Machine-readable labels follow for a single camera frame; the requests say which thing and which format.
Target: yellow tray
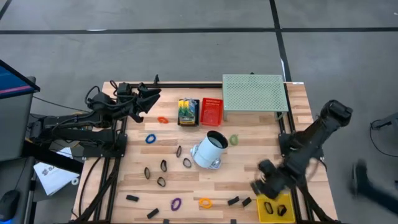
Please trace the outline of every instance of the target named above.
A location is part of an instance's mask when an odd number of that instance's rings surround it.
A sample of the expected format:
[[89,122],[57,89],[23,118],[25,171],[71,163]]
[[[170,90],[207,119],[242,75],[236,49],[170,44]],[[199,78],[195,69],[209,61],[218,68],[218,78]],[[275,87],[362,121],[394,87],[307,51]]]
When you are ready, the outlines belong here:
[[[264,202],[269,202],[274,211],[273,214],[268,214]],[[277,213],[279,205],[286,206],[286,213],[280,217]],[[257,211],[259,213],[260,223],[295,223],[294,209],[292,203],[292,196],[290,192],[281,193],[277,200],[267,198],[265,195],[257,196]]]

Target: white paper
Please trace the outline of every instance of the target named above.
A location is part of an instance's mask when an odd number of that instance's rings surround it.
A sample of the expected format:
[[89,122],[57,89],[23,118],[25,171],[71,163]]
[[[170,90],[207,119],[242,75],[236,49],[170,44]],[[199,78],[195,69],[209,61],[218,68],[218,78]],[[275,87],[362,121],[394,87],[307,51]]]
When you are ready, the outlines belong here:
[[[72,158],[72,152],[69,147],[65,147],[57,153]],[[79,176],[79,174],[74,172],[59,169],[43,162],[34,165],[33,168],[35,169],[47,195],[53,195],[74,178]]]

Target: green mesh shelf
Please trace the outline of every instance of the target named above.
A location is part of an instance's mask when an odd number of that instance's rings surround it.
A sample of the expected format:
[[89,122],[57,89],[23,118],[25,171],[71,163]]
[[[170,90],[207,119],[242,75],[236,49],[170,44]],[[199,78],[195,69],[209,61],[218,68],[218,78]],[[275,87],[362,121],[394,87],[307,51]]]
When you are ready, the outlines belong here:
[[224,111],[287,112],[282,75],[223,75]]

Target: wooden table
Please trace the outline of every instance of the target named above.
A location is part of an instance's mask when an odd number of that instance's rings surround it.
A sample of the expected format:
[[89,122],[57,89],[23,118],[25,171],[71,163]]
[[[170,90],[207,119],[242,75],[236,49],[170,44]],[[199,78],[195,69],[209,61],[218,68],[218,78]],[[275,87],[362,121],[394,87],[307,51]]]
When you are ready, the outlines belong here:
[[[302,83],[287,83],[290,104],[297,131],[304,130],[313,122],[307,93]],[[103,86],[103,92],[112,95],[113,87],[109,83]],[[238,223],[257,223],[257,205],[249,182],[258,175],[257,163],[270,159],[274,163],[281,160],[277,136],[279,125],[273,113],[230,113],[228,121],[219,127],[199,126],[182,128],[177,125],[177,105],[181,98],[222,98],[220,88],[163,88],[161,97],[141,124],[128,119],[128,146],[126,155],[121,160],[118,186],[114,201],[112,223],[160,223],[167,218],[171,223],[229,223],[237,219]],[[169,124],[160,124],[158,116],[165,116]],[[284,119],[286,130],[289,130],[287,118]],[[183,166],[184,157],[191,159],[190,149],[198,144],[207,131],[216,130],[229,138],[232,134],[239,135],[239,145],[230,146],[222,155],[222,165],[219,170],[207,170],[193,166],[187,169]],[[146,144],[148,134],[156,134],[153,144]],[[178,146],[182,146],[180,158],[175,156]],[[162,172],[160,162],[167,161],[168,171]],[[78,201],[88,170],[95,158],[85,162],[81,175],[80,186],[76,196],[73,211],[78,211]],[[104,159],[94,168],[83,197],[83,209],[88,206],[98,191]],[[151,171],[150,180],[144,177],[144,168]],[[162,176],[167,181],[166,187],[157,185],[156,180]],[[331,216],[336,217],[335,207],[324,167],[319,166],[317,173],[308,183],[308,188],[321,208]],[[126,200],[126,195],[138,196],[138,202]],[[227,200],[239,196],[253,199],[247,207],[241,204],[228,206]],[[176,212],[171,211],[170,202],[176,197],[182,199],[182,206]],[[202,197],[212,200],[211,209],[201,208],[198,201]],[[104,219],[108,196],[105,195],[101,218]],[[158,208],[159,214],[148,220],[146,215]],[[301,203],[303,217],[305,207]]]

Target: purple hair tie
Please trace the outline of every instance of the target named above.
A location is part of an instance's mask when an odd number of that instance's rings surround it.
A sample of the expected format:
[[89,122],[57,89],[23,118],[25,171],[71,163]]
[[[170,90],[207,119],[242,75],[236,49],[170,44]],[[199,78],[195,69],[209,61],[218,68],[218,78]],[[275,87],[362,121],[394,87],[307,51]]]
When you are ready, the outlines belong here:
[[172,211],[177,211],[181,207],[181,199],[180,198],[175,198],[172,200]]

